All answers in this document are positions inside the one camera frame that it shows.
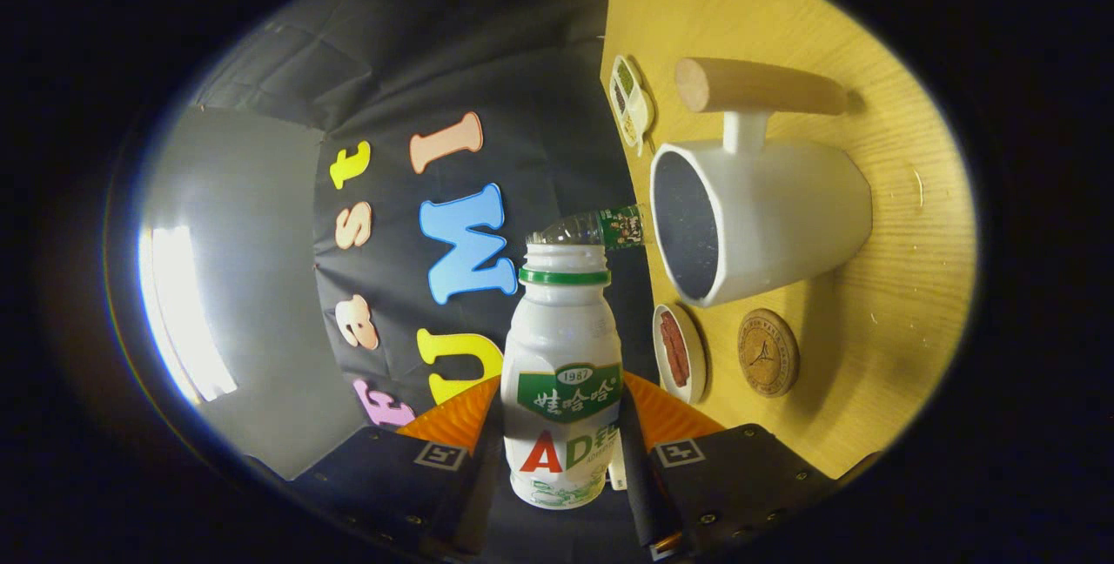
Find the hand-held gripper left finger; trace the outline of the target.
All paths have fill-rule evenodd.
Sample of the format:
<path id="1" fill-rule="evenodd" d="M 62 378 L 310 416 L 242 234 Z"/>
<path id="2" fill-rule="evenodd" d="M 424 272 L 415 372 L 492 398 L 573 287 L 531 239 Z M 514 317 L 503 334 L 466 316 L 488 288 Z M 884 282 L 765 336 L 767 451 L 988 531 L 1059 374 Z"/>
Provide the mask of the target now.
<path id="1" fill-rule="evenodd" d="M 367 426 L 290 482 L 299 500 L 423 561 L 476 560 L 502 460 L 499 377 L 395 432 Z"/>

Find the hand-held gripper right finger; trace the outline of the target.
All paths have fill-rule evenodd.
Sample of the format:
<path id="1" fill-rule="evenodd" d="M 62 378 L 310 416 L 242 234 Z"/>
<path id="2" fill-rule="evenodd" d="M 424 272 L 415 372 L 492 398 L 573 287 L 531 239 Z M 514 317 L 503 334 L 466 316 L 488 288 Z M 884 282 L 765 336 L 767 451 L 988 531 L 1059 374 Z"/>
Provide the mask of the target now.
<path id="1" fill-rule="evenodd" d="M 625 373 L 620 449 L 641 547 L 715 560 L 836 492 L 836 480 L 756 424 L 722 426 Z"/>

